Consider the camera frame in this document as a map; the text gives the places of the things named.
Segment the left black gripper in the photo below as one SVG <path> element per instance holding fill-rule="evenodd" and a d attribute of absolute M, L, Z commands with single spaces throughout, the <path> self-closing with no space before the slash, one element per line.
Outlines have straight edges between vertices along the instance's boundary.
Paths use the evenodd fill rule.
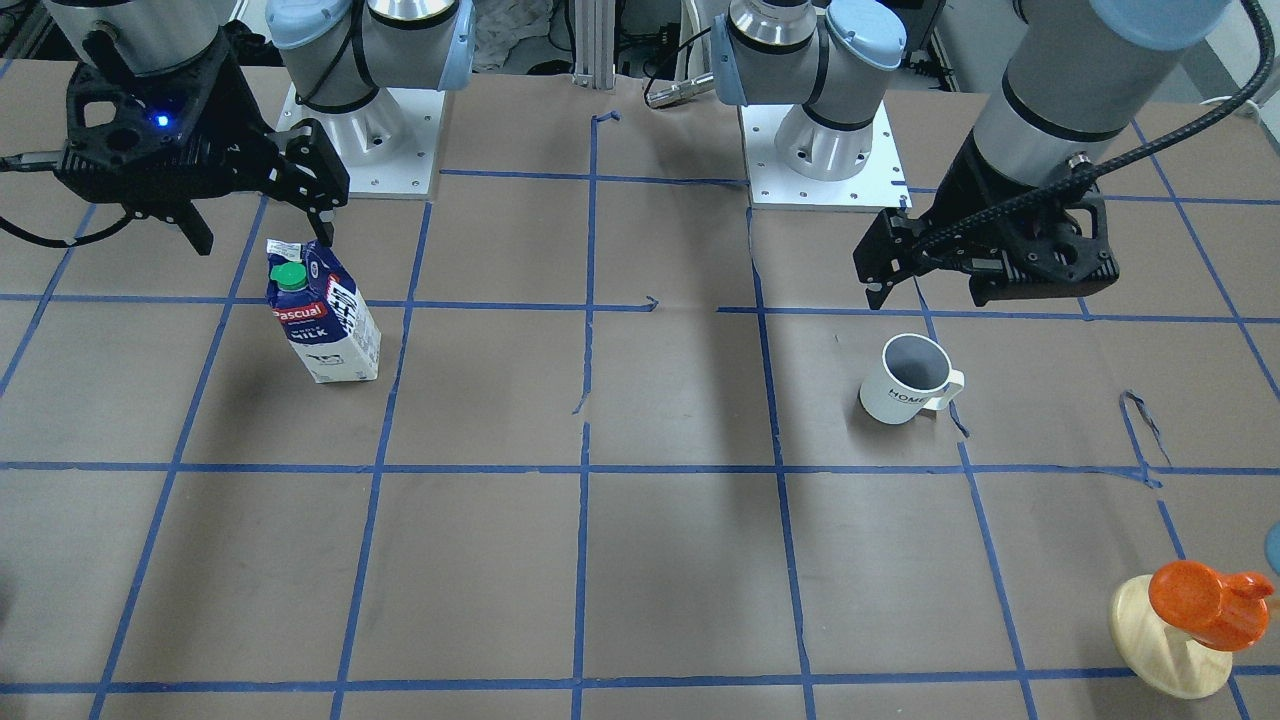
<path fill-rule="evenodd" d="M 924 234 L 1029 192 L 998 173 L 968 136 L 940 183 L 931 209 L 911 219 L 882 209 L 852 251 L 868 307 L 881 310 L 893 288 L 933 268 L 961 272 L 978 307 L 991 301 L 1073 299 L 1098 293 L 1120 278 L 1108 243 L 1105 201 L 1096 187 L 1070 190 L 969 231 L 924 252 Z"/>

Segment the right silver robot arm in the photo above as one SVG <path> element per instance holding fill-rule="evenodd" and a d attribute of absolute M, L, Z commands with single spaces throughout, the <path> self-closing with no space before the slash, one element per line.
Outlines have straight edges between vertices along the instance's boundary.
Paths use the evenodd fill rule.
<path fill-rule="evenodd" d="M 269 42 L 305 115 L 275 129 L 241 59 L 266 46 L 206 1 L 49 1 L 79 64 L 67 86 L 67 140 L 55 152 L 8 158 L 45 170 L 120 222 L 64 240 L 78 247 L 148 217 L 196 252 L 214 236 L 195 204 L 257 192 L 305 213 L 330 243 L 349 168 L 392 149 L 402 126 L 393 88 L 463 88 L 474 59 L 468 1 L 270 1 Z"/>

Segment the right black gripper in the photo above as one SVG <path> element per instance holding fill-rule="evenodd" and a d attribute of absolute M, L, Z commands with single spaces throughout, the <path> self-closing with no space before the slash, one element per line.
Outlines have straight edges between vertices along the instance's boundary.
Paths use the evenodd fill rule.
<path fill-rule="evenodd" d="M 265 193 L 305 213 L 333 246 L 333 217 L 349 200 L 349 173 L 325 128 L 288 131 L 264 118 L 239 55 L 265 46 L 246 28 L 220 28 L 205 50 L 151 76 L 132 70 L 122 35 L 90 29 L 87 58 L 67 87 L 67 143 L 55 176 L 91 202 L 114 202 L 173 224 L 200 256 L 214 233 L 193 201 Z"/>

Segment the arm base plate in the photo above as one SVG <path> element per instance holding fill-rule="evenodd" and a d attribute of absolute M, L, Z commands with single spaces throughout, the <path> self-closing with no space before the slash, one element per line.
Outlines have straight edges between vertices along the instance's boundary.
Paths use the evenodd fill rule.
<path fill-rule="evenodd" d="M 817 124 L 799 105 L 739 109 L 755 209 L 878 213 L 911 208 L 884 105 L 855 131 Z"/>
<path fill-rule="evenodd" d="M 305 118 L 320 120 L 349 174 L 349 196 L 361 199 L 430 199 L 448 92 L 381 88 L 366 106 L 324 114 L 285 94 L 278 129 Z"/>

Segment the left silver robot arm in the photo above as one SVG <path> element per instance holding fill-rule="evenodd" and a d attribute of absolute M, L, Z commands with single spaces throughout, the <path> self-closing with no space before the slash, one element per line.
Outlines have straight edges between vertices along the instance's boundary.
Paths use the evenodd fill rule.
<path fill-rule="evenodd" d="M 1027 32 L 931 208 L 877 215 L 854 250 L 869 306 L 909 277 L 966 274 L 975 305 L 1085 297 L 1119 278 L 1101 176 L 1213 124 L 1217 114 L 1102 161 L 1225 1 L 1024 1 Z M 732 1 L 710 23 L 722 102 L 788 109 L 783 161 L 820 181 L 851 176 L 901 64 L 906 29 L 878 1 Z"/>

